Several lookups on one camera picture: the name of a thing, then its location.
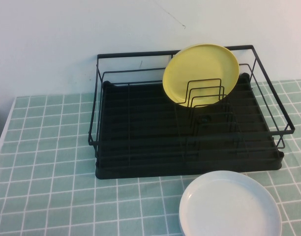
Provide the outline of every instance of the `black drip tray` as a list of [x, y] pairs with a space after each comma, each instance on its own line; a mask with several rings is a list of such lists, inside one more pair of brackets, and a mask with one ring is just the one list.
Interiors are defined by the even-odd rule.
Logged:
[[283, 153], [276, 148], [246, 74], [224, 99], [198, 108], [171, 101], [162, 83], [103, 86], [98, 178], [281, 167]]

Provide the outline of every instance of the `black dish rack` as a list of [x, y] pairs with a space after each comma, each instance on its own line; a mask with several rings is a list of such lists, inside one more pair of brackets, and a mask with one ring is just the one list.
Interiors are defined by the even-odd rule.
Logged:
[[[254, 47], [227, 48], [231, 51], [252, 51], [255, 57], [253, 66], [240, 64], [249, 73], [239, 76], [229, 94], [224, 94], [221, 78], [191, 80], [184, 100], [186, 106], [176, 104], [167, 97], [161, 80], [104, 81], [108, 74], [149, 72], [164, 70], [165, 67], [105, 71], [102, 75], [99, 70], [101, 59], [172, 58], [178, 51], [98, 55], [88, 139], [95, 150], [96, 177], [153, 177], [196, 175], [214, 170], [249, 172], [279, 169], [284, 153], [278, 149], [285, 147], [283, 135], [292, 134], [294, 125]], [[271, 111], [273, 106], [268, 104], [267, 95], [255, 78], [256, 66], [276, 100], [274, 107], [280, 110], [279, 118], [284, 120], [282, 128], [276, 122], [276, 114]], [[219, 81], [219, 86], [204, 86], [210, 80]], [[190, 89], [190, 83], [197, 83], [198, 87]], [[195, 89], [216, 90], [217, 93], [212, 96], [217, 96], [219, 101], [208, 106], [193, 106], [193, 101], [199, 97], [191, 96]], [[272, 120], [274, 130], [268, 127], [263, 108]]]

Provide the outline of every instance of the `tabletop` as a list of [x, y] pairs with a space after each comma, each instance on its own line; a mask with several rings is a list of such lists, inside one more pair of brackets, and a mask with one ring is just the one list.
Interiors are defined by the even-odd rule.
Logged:
[[[301, 236], [301, 81], [273, 85], [296, 131], [284, 137], [280, 170], [243, 174], [274, 197], [282, 235]], [[16, 98], [0, 140], [0, 235], [181, 236], [180, 199], [197, 176], [97, 179], [92, 101], [93, 93]]]

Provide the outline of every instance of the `plate rim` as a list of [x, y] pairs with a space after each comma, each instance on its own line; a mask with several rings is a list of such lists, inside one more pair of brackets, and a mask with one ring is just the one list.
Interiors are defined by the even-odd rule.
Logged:
[[222, 173], [229, 173], [231, 175], [237, 175], [237, 176], [240, 176], [241, 178], [246, 178], [246, 179], [249, 179], [250, 181], [252, 181], [254, 184], [256, 184], [258, 187], [260, 187], [262, 190], [264, 190], [264, 192], [267, 193], [268, 197], [272, 200], [272, 202], [274, 202], [273, 204], [273, 208], [275, 208], [275, 210], [278, 212], [278, 215], [279, 215], [279, 234], [277, 234], [278, 236], [281, 236], [282, 234], [282, 217], [281, 217], [281, 213], [279, 211], [279, 208], [278, 208], [278, 205], [275, 201], [275, 199], [273, 198], [273, 196], [270, 194], [270, 192], [263, 186], [261, 185], [259, 182], [257, 182], [256, 180], [252, 179], [251, 177], [247, 176], [247, 175], [243, 175], [241, 173], [238, 173], [238, 172], [233, 172], [233, 171], [212, 171], [212, 172], [208, 172], [208, 173], [205, 173], [199, 177], [197, 177], [195, 180], [193, 180], [187, 187], [186, 189], [184, 190], [183, 194], [182, 194], [182, 197], [181, 197], [181, 200], [180, 200], [180, 204], [179, 204], [179, 225], [180, 225], [180, 229], [181, 229], [181, 232], [182, 232], [182, 235], [186, 236], [186, 232], [184, 232], [184, 229], [182, 228], [182, 223], [184, 225], [185, 221], [186, 221], [186, 218], [184, 216], [184, 214], [182, 214], [181, 212], [181, 205], [184, 205], [185, 202], [186, 202], [186, 194], [187, 194], [187, 190], [189, 191], [189, 188], [191, 186], [194, 186], [196, 185], [198, 182], [200, 182], [202, 179], [206, 178], [207, 175], [209, 174], [222, 174]]
[[238, 72], [237, 78], [235, 79], [235, 85], [237, 84], [237, 81], [238, 81], [238, 78], [239, 78], [239, 74], [240, 74], [240, 66], [239, 66], [239, 62], [238, 62], [236, 56], [233, 54], [233, 52], [230, 51], [228, 48], [225, 48], [225, 47], [220, 46], [220, 45], [217, 45], [217, 44], [211, 44], [211, 43], [199, 43], [199, 44], [194, 44], [194, 45], [188, 46], [188, 47], [186, 47], [186, 48], [180, 50], [179, 52], [177, 52], [177, 53], [175, 54], [175, 56], [171, 58], [171, 60], [168, 62], [167, 66], [166, 66], [166, 68], [165, 68], [165, 71], [164, 71], [164, 73], [163, 73], [163, 88], [164, 88], [165, 93], [167, 94], [167, 96], [169, 97], [170, 100], [172, 100], [173, 102], [177, 103], [177, 104], [180, 105], [180, 106], [187, 107], [187, 102], [185, 101], [184, 103], [181, 103], [181, 104], [180, 104], [180, 102], [182, 102], [182, 101], [176, 101], [176, 99], [172, 99], [172, 97], [168, 95], [168, 94], [171, 94], [171, 93], [168, 92], [169, 90], [168, 90], [168, 88], [166, 87], [166, 83], [165, 83], [165, 77], [167, 77], [167, 76], [165, 76], [165, 73], [166, 73], [166, 71], [167, 71], [166, 69], [167, 69], [167, 67], [169, 66], [169, 64], [170, 64], [172, 61], [176, 60], [175, 58], [178, 58], [178, 55], [179, 55], [179, 54], [185, 52], [186, 50], [188, 50], [188, 49], [190, 49], [190, 48], [194, 48], [194, 47], [198, 47], [198, 46], [213, 46], [213, 47], [220, 48], [220, 49], [225, 50], [225, 51], [227, 51], [228, 53], [230, 53], [230, 54], [232, 55], [232, 57], [235, 59], [235, 62], [236, 62], [236, 63], [235, 63], [235, 64], [236, 64], [236, 70], [237, 70], [237, 72]]

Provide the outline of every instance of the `white wall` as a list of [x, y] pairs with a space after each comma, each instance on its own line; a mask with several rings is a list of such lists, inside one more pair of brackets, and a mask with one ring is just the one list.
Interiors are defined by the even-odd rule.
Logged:
[[301, 79], [301, 0], [1, 0], [0, 130], [15, 96], [93, 91], [98, 53], [253, 44]]

